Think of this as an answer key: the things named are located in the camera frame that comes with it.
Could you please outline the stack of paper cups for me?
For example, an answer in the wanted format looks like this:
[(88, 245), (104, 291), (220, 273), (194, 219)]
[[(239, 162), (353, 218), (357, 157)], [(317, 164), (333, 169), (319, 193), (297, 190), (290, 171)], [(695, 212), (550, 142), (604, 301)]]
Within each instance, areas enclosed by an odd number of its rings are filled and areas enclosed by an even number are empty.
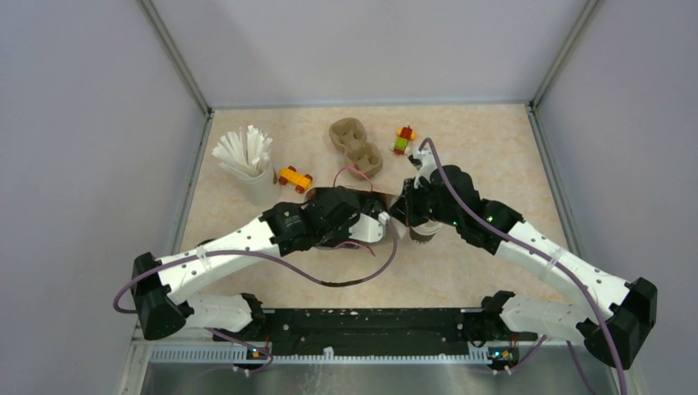
[(443, 224), (436, 221), (427, 221), (421, 225), (412, 226), (409, 229), (410, 239), (419, 244), (428, 244), (440, 231)]

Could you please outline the brown cardboard cup carrier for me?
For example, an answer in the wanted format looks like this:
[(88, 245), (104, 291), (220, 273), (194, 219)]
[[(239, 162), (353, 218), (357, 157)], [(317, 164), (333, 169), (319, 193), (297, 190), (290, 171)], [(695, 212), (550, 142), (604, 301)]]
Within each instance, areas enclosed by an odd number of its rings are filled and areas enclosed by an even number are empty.
[(345, 165), (372, 178), (383, 169), (378, 147), (367, 141), (366, 129), (357, 118), (342, 118), (332, 123), (328, 135), (334, 147), (344, 155)]

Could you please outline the kraft pink paper bag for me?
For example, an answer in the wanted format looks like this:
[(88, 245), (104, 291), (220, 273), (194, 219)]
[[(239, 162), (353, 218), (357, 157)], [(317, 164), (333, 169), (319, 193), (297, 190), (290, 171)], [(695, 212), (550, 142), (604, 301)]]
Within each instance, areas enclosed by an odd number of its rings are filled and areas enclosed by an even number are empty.
[[(361, 204), (361, 208), (359, 210), (360, 214), (364, 213), (370, 216), (376, 216), (382, 211), (389, 211), (389, 204), (391, 200), (396, 196), (390, 193), (380, 192), (374, 186), (369, 177), (361, 173), (359, 170), (354, 169), (353, 167), (350, 167), (348, 165), (342, 167), (333, 178), (332, 188), (337, 187), (337, 180), (339, 178), (339, 175), (345, 171), (350, 171), (353, 175), (358, 175), (360, 180), (366, 181), (370, 186), (368, 190), (355, 188), (354, 186), (345, 187), (345, 189), (351, 192), (352, 196), (356, 196), (359, 200), (359, 203)], [(333, 239), (325, 241), (323, 244), (319, 246), (319, 249), (364, 249), (370, 255), (375, 257), (376, 253), (374, 251), (374, 247), (387, 245), (389, 243), (392, 231), (388, 228), (388, 225), (386, 230), (387, 232), (385, 237), (383, 237), (383, 239), (380, 242), (375, 244), (364, 244), (362, 242), (353, 241), (349, 238), (349, 232), (347, 231), (346, 235), (340, 234), (339, 236), (334, 237)]]

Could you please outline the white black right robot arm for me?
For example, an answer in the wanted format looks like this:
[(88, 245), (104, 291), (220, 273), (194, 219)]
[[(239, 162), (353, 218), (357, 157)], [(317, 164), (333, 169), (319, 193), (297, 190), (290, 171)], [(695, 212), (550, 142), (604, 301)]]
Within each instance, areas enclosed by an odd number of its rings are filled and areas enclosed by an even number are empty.
[(390, 213), (411, 229), (451, 225), (471, 246), (520, 265), (570, 301), (557, 304), (502, 292), (502, 306), (482, 317), (489, 337), (504, 339), (513, 331), (551, 335), (581, 343), (597, 360), (628, 370), (656, 324), (653, 282), (628, 281), (584, 261), (513, 208), (480, 197), (470, 175), (455, 165), (421, 169), (405, 179)]

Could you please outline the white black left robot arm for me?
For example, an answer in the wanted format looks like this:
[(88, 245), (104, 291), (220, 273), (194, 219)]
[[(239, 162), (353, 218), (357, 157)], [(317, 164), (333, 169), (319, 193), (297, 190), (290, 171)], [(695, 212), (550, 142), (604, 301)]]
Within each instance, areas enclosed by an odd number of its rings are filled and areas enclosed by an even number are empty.
[(228, 235), (194, 249), (135, 258), (130, 292), (133, 312), (148, 341), (184, 328), (215, 328), (253, 340), (263, 332), (263, 311), (251, 294), (207, 295), (202, 289), (255, 263), (284, 261), (291, 253), (368, 246), (381, 241), (390, 224), (389, 197), (345, 187), (314, 188), (303, 202), (278, 202)]

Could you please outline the yellow toy brick car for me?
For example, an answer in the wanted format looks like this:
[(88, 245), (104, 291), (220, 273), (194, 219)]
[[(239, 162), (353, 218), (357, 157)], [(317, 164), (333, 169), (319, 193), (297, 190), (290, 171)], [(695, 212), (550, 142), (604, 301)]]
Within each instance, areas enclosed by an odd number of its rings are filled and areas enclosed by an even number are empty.
[(279, 171), (278, 181), (281, 185), (292, 185), (296, 192), (302, 194), (311, 189), (313, 177), (310, 174), (301, 174), (295, 167), (288, 166)]

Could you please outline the red green toy brick car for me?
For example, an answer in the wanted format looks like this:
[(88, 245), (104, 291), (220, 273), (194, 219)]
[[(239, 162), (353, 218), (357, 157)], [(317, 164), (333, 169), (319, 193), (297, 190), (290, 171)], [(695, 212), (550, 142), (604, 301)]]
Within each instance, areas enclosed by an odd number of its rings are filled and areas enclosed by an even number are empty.
[(416, 139), (416, 133), (411, 126), (401, 127), (396, 132), (396, 140), (389, 150), (396, 156), (405, 156), (410, 153), (410, 143)]

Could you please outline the white straw holder cup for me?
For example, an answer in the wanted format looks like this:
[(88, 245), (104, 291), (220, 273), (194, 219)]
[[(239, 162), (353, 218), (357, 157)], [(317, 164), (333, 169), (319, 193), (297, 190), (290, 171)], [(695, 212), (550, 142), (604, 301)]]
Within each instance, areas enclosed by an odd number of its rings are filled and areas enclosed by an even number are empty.
[(281, 196), (282, 186), (277, 179), (277, 172), (272, 164), (258, 176), (250, 177), (244, 173), (235, 173), (237, 185), (243, 196), (258, 207), (270, 207)]

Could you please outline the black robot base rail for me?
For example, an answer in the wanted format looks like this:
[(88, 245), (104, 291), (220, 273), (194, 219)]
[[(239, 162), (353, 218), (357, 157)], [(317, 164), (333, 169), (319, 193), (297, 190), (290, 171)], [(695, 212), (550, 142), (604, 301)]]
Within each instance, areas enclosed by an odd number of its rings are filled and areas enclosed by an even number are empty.
[(244, 341), (279, 342), (285, 335), (427, 335), (473, 343), (532, 341), (537, 334), (513, 332), (494, 315), (469, 308), (268, 309), (238, 332)]

